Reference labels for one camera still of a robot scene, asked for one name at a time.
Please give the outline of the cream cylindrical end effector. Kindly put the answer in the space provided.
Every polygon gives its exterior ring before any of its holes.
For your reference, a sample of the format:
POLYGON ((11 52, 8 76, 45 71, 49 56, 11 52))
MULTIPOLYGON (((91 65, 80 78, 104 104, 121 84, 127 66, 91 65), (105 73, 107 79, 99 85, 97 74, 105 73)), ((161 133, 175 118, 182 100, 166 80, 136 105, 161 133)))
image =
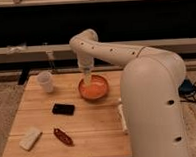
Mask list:
POLYGON ((94 58, 85 53, 78 53, 77 63, 78 63, 80 71, 83 73, 84 84, 86 87, 89 87, 92 81, 91 71, 95 64, 94 58))

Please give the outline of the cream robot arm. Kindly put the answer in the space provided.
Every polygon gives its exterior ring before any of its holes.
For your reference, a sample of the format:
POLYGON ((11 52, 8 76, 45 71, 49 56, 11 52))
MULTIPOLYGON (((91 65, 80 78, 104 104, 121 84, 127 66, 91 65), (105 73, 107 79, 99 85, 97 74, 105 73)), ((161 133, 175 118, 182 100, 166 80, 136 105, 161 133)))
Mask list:
POLYGON ((178 92, 186 67, 178 54, 100 43, 92 29, 73 36, 69 46, 83 73, 94 66, 94 58, 123 68, 120 94, 132 157, 190 157, 178 92))

